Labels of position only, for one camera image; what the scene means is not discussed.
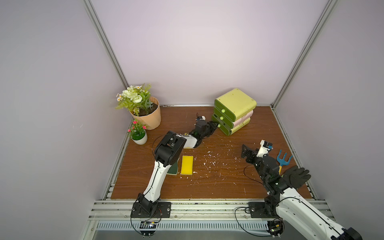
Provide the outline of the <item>yellow green sponge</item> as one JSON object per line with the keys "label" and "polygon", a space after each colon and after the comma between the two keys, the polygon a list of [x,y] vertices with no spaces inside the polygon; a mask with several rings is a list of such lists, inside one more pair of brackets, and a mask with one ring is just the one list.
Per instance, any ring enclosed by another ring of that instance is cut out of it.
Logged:
{"label": "yellow green sponge", "polygon": [[178,174],[178,171],[179,171],[178,162],[176,162],[170,167],[167,174],[172,175],[172,176],[176,176]]}

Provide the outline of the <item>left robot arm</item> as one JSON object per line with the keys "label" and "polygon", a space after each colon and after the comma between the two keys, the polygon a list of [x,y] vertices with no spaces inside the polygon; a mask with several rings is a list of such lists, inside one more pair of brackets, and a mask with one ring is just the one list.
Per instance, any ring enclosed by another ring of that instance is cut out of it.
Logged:
{"label": "left robot arm", "polygon": [[142,194],[136,200],[136,211],[153,216],[158,209],[161,189],[168,170],[178,162],[183,149],[195,149],[210,137],[221,125],[214,121],[206,121],[204,116],[198,116],[195,128],[187,134],[177,134],[169,131],[162,138],[154,151],[154,169],[150,181]]}

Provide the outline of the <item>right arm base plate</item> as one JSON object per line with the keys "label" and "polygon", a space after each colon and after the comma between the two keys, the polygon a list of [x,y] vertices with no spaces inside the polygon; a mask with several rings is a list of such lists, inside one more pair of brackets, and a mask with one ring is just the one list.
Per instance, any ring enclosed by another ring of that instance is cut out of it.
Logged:
{"label": "right arm base plate", "polygon": [[248,202],[251,218],[278,218],[276,209],[265,202]]}

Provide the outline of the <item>green drawer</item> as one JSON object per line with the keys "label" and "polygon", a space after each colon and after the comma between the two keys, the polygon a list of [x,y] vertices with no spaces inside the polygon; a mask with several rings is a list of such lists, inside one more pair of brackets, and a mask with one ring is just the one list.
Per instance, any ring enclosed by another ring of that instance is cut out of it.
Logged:
{"label": "green drawer", "polygon": [[214,115],[218,120],[224,123],[229,129],[233,129],[235,127],[234,122],[232,122],[225,114],[223,114],[218,108],[214,108]]}
{"label": "green drawer", "polygon": [[232,102],[222,102],[217,98],[215,99],[215,109],[217,112],[225,115],[229,120],[233,122],[238,118],[236,114],[237,107]]}
{"label": "green drawer", "polygon": [[226,136],[230,136],[232,135],[232,129],[226,125],[222,120],[220,120],[220,118],[213,114],[212,115],[212,121],[215,122],[215,123],[218,123],[218,128],[226,135]]}

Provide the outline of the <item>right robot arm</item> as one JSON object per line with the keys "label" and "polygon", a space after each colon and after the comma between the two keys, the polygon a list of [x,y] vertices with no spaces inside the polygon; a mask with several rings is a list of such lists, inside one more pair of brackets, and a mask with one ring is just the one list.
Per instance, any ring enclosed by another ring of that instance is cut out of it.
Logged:
{"label": "right robot arm", "polygon": [[344,228],[311,205],[298,189],[311,178],[309,170],[293,166],[281,172],[278,160],[269,155],[273,146],[261,141],[258,149],[242,146],[241,157],[253,165],[267,190],[264,211],[282,218],[308,240],[361,240],[353,228]]}

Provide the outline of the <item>large yellow sponge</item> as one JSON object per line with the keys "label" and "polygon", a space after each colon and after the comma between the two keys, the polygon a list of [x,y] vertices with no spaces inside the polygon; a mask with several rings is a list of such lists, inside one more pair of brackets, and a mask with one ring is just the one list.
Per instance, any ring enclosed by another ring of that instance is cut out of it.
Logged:
{"label": "large yellow sponge", "polygon": [[182,167],[181,175],[192,175],[193,174],[193,156],[183,156],[182,158]]}

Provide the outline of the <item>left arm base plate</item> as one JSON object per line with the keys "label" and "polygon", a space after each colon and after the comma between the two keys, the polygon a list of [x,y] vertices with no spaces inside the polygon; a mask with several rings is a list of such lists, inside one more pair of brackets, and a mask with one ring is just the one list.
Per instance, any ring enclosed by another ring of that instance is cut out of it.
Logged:
{"label": "left arm base plate", "polygon": [[149,206],[137,202],[133,204],[131,218],[170,218],[171,209],[171,202],[157,202]]}

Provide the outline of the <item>green pink drawer cabinet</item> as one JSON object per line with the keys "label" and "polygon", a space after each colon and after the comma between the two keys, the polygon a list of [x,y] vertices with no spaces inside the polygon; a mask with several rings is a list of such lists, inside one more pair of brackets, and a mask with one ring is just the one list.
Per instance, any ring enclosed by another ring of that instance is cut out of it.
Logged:
{"label": "green pink drawer cabinet", "polygon": [[232,102],[237,107],[236,114],[238,118],[234,121],[235,127],[232,129],[232,134],[250,122],[254,109],[257,106],[257,102],[254,99],[238,88],[225,93],[224,95],[218,97],[218,99],[222,102]]}

